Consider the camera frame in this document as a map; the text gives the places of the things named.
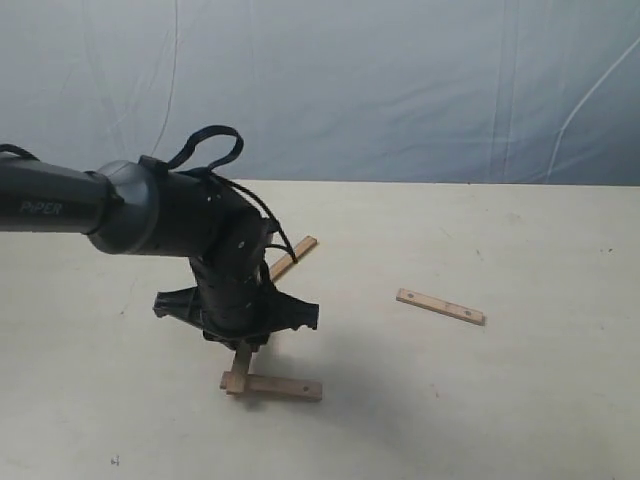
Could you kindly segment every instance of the table surface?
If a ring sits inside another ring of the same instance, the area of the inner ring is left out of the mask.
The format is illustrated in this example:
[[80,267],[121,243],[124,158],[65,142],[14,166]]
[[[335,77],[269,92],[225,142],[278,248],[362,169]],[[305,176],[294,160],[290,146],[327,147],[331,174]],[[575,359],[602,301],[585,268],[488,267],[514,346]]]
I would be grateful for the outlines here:
[[640,477],[640,189],[244,183],[320,242],[278,283],[319,329],[274,336],[255,372],[323,401],[219,390],[232,352],[151,311],[186,260],[2,234],[1,478]]

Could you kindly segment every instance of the wooden block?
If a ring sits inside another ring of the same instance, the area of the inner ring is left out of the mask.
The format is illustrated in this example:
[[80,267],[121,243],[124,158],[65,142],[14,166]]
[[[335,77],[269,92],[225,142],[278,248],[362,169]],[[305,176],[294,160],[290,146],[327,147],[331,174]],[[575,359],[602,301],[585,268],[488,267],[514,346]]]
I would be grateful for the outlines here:
[[231,365],[231,372],[229,372],[226,387],[228,394],[238,394],[245,391],[251,355],[251,347],[241,342],[236,349],[233,364]]
[[[232,373],[224,372],[220,380],[220,388],[229,391]],[[267,377],[263,375],[247,375],[244,393],[268,393],[288,398],[299,398],[319,402],[322,400],[322,384],[311,380],[295,380],[292,378]]]
[[415,307],[426,308],[433,312],[458,318],[466,322],[471,322],[475,325],[484,325],[486,320],[484,313],[478,310],[456,305],[455,303],[449,303],[445,300],[429,297],[422,293],[412,292],[404,288],[398,290],[396,300],[402,303],[408,303]]
[[[300,243],[298,243],[293,248],[293,251],[296,252],[296,256],[298,257],[298,260],[300,260],[316,245],[318,245],[318,240],[307,235],[300,241]],[[271,281],[275,282],[276,280],[278,280],[285,273],[287,273],[291,269],[291,267],[293,267],[293,265],[293,259],[289,255],[284,255],[269,268],[269,273],[271,273]]]

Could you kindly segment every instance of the wooden piece with holes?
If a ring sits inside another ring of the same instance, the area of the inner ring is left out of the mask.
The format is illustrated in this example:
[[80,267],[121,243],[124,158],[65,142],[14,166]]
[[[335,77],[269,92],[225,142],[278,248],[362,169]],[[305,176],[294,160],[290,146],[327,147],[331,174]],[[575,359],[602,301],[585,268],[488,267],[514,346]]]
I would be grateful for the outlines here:
[[[298,260],[302,259],[317,244],[318,241],[313,237],[303,238],[293,249]],[[293,265],[295,264],[289,255],[280,258],[269,268],[272,281],[275,282],[281,278]],[[315,402],[322,400],[322,384],[320,382],[250,374],[249,366],[252,355],[250,345],[244,342],[238,345],[231,370],[224,372],[220,379],[220,389],[225,390],[227,395],[264,393]]]
[[486,322],[484,313],[478,310],[463,307],[462,305],[456,305],[455,303],[440,300],[439,298],[429,297],[427,295],[423,295],[422,293],[412,292],[411,290],[407,290],[405,288],[401,288],[400,290],[398,290],[396,300],[399,302],[407,303],[409,305],[413,305],[414,307],[425,308],[427,310],[431,310],[432,312],[437,312],[443,315],[457,318],[459,320],[464,320],[465,322],[470,322],[475,325],[482,326]]

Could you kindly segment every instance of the black robotic arm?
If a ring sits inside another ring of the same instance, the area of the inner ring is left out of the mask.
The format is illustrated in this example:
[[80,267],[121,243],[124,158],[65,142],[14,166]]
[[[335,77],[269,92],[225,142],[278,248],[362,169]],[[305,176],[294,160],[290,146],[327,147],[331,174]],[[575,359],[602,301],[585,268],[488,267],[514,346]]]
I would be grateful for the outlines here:
[[[201,141],[236,138],[233,150],[207,167],[172,171]],[[242,151],[238,132],[210,126],[194,133],[169,162],[142,156],[79,172],[39,161],[14,145],[0,145],[0,231],[86,235],[108,254],[189,259],[196,285],[156,296],[158,317],[172,316],[204,338],[255,351],[273,332],[317,328],[319,307],[277,290],[264,260],[272,238],[293,257],[269,208],[245,187],[214,172]],[[246,198],[256,202],[267,214]]]

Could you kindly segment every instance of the white backdrop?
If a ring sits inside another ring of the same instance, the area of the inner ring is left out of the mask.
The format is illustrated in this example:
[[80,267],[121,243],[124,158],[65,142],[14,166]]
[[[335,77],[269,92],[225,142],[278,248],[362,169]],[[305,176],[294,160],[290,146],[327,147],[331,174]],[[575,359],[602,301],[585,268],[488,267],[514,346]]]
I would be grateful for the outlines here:
[[0,141],[51,163],[222,123],[236,177],[640,184],[636,0],[6,0],[0,26]]

